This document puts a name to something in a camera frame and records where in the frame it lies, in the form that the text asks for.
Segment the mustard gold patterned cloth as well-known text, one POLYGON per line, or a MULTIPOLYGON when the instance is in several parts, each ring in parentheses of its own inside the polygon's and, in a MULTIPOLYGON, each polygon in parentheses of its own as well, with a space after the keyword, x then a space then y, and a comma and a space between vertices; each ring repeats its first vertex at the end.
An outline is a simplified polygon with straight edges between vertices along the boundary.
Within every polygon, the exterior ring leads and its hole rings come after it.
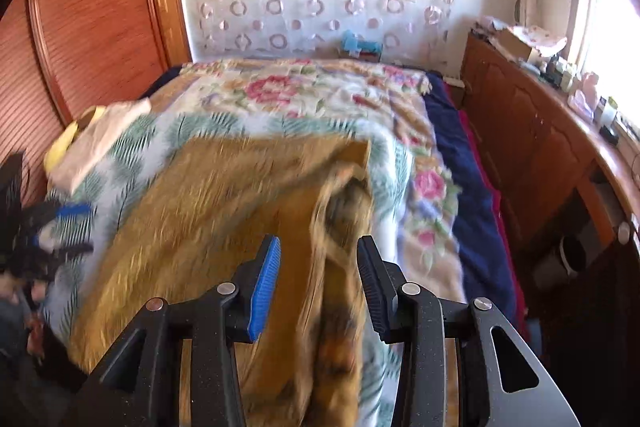
POLYGON ((252 426, 351 426, 366 302, 357 242, 372 221, 369 145, 336 134, 196 138, 155 179, 107 249, 68 340, 91 371, 153 297, 198 298, 280 239, 265 330, 236 349, 252 426))

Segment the bright bedroom window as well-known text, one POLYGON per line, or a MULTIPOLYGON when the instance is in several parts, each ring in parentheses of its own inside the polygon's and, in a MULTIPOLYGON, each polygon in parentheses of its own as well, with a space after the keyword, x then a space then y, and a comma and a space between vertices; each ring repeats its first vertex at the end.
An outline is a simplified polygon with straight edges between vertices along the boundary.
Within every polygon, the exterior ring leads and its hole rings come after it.
POLYGON ((623 120, 639 127, 639 14, 631 0, 591 0, 585 52, 598 95, 612 98, 623 120))

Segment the yellow pillow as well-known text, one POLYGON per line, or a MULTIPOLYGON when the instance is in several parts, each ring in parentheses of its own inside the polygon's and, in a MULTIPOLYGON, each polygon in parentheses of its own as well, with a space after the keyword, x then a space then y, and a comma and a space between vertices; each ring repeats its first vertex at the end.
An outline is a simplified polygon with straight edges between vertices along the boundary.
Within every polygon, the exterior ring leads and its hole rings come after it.
POLYGON ((42 165, 46 176, 50 176, 53 169, 62 160, 78 136, 81 135, 90 124, 100 119, 105 111, 105 106, 92 106, 65 128, 63 133, 52 143, 46 155, 43 157, 42 165))

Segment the folded pink cloth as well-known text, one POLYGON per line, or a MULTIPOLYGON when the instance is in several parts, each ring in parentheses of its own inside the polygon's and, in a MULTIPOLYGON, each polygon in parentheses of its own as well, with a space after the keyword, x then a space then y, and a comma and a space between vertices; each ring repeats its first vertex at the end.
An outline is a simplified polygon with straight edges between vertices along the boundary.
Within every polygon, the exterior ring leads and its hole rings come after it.
POLYGON ((151 112, 148 98, 105 106, 103 116, 90 124, 70 146, 62 160, 47 176, 48 187, 73 195, 90 170, 103 158, 122 132, 139 117, 151 112))

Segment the navy blue bed sheet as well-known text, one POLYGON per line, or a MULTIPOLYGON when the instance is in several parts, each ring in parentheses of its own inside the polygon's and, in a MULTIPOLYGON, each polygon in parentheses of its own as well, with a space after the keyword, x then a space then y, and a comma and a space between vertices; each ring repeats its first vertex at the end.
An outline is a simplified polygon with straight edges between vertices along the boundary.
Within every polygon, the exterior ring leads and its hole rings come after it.
POLYGON ((423 97, 426 113, 434 124, 438 151, 461 190, 454 237, 460 245, 465 295, 489 298, 518 327, 524 299, 500 216, 501 194, 488 180, 469 119, 454 106, 442 75, 434 70, 426 75, 432 85, 423 97))

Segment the palm leaf print blanket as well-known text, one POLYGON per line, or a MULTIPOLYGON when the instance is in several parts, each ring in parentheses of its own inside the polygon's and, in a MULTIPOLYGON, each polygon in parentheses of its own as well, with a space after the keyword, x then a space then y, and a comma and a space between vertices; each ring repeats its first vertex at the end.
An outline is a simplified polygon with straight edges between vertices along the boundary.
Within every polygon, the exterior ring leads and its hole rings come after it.
MULTIPOLYGON (((155 179, 168 167, 181 147, 196 138, 278 139, 336 134, 358 140, 345 132, 311 132, 307 134, 275 134, 262 130, 245 131, 250 120, 230 113, 146 115, 120 136, 106 155, 91 169, 74 193, 76 202, 88 202, 88 217, 61 218, 55 221, 53 236, 63 243, 89 241, 93 252, 63 265, 56 274, 43 306, 49 326, 63 345, 68 346, 76 315, 93 285, 93 279, 107 249, 124 225, 134 206, 149 190, 155 179)), ((372 221, 367 234, 372 234, 376 216, 373 185, 381 181, 383 170, 371 167, 367 174, 372 195, 372 221)), ((368 351, 366 322, 362 336, 362 366, 368 351)))

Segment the long wooden cabinet desk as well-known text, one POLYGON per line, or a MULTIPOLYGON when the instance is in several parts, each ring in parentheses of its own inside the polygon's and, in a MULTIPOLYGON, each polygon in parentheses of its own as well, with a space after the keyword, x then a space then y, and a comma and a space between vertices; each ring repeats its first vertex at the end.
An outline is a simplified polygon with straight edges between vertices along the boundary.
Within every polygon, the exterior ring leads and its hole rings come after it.
POLYGON ((480 159, 501 194, 506 234, 514 253, 544 228, 566 228, 560 209, 579 195, 601 239, 604 202, 595 187, 608 184, 631 230, 639 230, 639 189, 620 152, 567 106, 548 83, 509 62, 475 32, 466 38, 460 70, 463 108, 480 147, 480 159))

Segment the pink toy on sill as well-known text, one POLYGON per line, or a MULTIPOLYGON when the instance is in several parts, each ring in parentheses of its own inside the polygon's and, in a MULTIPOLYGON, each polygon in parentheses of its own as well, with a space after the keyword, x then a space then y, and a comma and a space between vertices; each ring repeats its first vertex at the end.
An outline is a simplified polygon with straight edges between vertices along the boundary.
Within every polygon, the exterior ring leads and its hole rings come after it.
POLYGON ((587 124, 593 122, 594 111, 598 106, 598 81, 599 76, 595 72, 585 72, 567 98, 568 107, 587 124))

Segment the teal toy on headboard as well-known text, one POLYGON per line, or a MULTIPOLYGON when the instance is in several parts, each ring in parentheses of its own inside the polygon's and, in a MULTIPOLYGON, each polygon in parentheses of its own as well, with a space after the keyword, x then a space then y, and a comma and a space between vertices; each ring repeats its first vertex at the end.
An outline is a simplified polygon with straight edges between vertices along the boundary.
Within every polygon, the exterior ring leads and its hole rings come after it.
POLYGON ((382 43, 363 39, 350 30, 342 35, 338 47, 340 57, 354 58, 355 60, 379 63, 382 60, 382 43))

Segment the cardboard box on cabinet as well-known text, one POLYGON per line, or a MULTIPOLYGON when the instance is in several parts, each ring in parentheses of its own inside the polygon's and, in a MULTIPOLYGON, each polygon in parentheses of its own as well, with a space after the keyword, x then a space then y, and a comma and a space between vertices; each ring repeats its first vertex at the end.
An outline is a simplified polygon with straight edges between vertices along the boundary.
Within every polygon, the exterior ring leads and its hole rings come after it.
POLYGON ((494 38, 514 60, 527 63, 549 60, 562 52, 568 41, 565 36, 557 36, 539 26, 508 26, 498 30, 494 38))

